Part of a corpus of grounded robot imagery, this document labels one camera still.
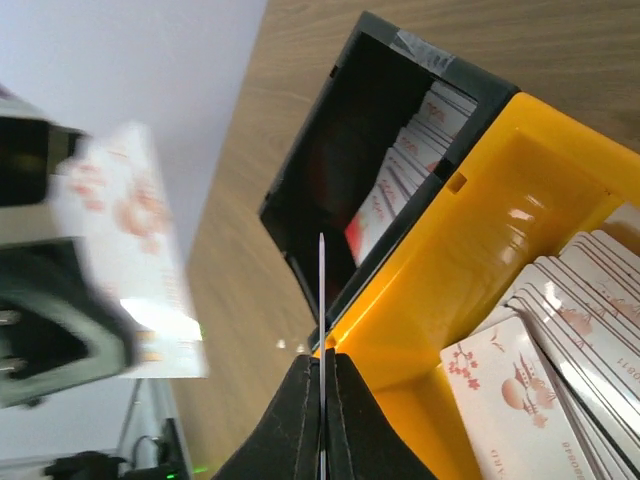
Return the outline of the white blossom card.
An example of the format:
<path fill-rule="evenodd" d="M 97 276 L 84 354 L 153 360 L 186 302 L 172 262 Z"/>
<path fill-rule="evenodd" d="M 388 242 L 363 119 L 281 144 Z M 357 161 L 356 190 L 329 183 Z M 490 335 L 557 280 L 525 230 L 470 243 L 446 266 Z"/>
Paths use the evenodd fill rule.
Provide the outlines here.
<path fill-rule="evenodd" d="M 321 480 L 327 479 L 326 459 L 326 250 L 324 234 L 319 234 L 319 394 L 320 394 L 320 450 L 319 475 Z"/>
<path fill-rule="evenodd" d="M 147 126 L 130 122 L 80 150 L 52 177 L 62 233 L 82 271 L 127 316 L 139 358 L 130 378 L 203 378 L 203 336 Z"/>

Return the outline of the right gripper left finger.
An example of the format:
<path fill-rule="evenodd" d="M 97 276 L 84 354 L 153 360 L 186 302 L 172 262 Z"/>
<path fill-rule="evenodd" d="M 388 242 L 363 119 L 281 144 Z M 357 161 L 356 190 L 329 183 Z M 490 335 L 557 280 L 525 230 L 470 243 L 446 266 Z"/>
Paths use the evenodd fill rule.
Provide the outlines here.
<path fill-rule="evenodd" d="M 319 450 L 319 360 L 299 355 L 255 429 L 214 477 L 315 479 Z"/>

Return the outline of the white cards in orange bin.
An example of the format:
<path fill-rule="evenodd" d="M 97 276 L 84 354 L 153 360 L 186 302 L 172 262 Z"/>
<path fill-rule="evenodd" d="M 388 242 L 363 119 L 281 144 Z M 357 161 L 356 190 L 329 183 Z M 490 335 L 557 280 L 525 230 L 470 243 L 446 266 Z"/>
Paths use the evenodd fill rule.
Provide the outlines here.
<path fill-rule="evenodd" d="M 637 478 L 638 208 L 526 265 L 440 360 L 483 478 Z"/>

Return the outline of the orange middle card bin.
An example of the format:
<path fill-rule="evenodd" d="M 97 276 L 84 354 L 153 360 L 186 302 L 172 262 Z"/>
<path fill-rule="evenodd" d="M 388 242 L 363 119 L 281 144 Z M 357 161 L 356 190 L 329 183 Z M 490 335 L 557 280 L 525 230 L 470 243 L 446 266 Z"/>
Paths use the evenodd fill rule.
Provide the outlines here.
<path fill-rule="evenodd" d="M 331 330 L 392 427 L 440 479 L 480 473 L 440 351 L 519 271 L 639 200 L 639 156 L 515 95 Z"/>

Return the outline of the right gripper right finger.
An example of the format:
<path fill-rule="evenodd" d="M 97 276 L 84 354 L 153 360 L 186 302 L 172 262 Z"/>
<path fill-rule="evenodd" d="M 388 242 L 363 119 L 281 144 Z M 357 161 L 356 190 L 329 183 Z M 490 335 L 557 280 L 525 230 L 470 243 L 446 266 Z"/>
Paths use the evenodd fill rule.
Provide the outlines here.
<path fill-rule="evenodd" d="M 393 429 L 345 353 L 326 353 L 325 447 L 329 479 L 433 479 Z"/>

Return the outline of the black left card bin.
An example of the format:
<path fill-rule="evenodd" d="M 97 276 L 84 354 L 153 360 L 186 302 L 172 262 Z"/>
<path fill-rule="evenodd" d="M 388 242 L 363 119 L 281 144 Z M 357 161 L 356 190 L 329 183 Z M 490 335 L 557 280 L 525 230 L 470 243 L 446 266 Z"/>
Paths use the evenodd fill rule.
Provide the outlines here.
<path fill-rule="evenodd" d="M 470 117 L 370 254 L 356 261 L 346 227 L 435 83 L 470 100 Z M 311 310 L 310 347 L 346 314 L 516 92 L 371 12 L 360 15 L 259 210 Z"/>

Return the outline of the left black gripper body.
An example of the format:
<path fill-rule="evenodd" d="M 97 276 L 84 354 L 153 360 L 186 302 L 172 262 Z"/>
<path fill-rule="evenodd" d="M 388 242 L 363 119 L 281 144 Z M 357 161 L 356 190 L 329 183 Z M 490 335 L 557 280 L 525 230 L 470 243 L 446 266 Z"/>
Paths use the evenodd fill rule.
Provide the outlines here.
<path fill-rule="evenodd" d="M 132 317 L 89 283 L 72 240 L 2 246 L 2 407 L 117 376 L 137 359 Z"/>

